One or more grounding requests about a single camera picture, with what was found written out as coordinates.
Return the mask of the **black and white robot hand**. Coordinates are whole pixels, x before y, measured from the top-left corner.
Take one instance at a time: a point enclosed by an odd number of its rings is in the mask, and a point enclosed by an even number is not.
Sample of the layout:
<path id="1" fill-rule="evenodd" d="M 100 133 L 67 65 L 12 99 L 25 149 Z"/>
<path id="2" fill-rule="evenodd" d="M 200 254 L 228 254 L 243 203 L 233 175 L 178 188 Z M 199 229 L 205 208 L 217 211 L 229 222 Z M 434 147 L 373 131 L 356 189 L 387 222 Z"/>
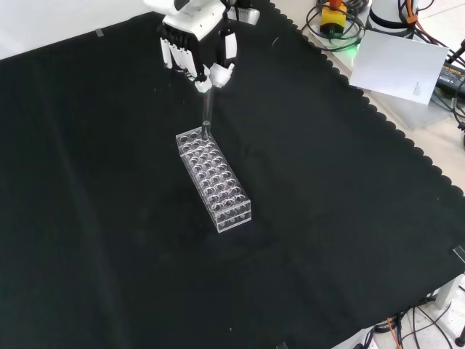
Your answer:
<path id="1" fill-rule="evenodd" d="M 145 1 L 163 15 L 159 27 L 165 68 L 183 73 L 200 93 L 222 88 L 235 68 L 238 41 L 234 24 L 256 25 L 260 11 L 250 1 Z M 201 44 L 219 37 L 217 61 L 210 67 L 201 58 Z"/>

